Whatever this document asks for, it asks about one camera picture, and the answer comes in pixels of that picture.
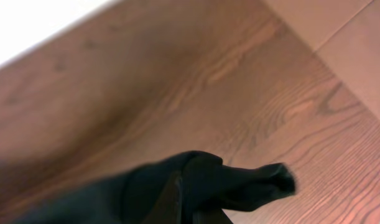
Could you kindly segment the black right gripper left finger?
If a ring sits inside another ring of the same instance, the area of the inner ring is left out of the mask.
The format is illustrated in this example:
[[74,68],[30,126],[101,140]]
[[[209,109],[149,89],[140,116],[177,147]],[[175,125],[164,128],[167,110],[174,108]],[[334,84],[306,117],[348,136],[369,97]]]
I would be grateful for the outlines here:
[[182,176],[174,172],[142,224],[181,224]]

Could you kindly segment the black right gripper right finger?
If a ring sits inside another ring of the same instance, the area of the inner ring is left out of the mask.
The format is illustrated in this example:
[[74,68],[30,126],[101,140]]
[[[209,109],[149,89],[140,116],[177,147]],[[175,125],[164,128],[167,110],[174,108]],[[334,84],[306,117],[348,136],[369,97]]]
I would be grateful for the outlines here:
[[197,211],[193,214],[193,224],[233,224],[222,209]]

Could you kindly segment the black leggings with red waistband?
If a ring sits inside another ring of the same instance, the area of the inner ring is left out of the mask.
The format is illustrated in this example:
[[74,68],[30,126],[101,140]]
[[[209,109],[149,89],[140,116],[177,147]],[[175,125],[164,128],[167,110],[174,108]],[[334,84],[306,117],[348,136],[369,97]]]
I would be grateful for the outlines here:
[[282,163],[240,169],[225,166],[216,155],[190,151],[42,203],[17,222],[142,223],[174,172],[182,176],[181,224],[192,223],[193,214],[200,210],[251,212],[296,191],[295,178]]

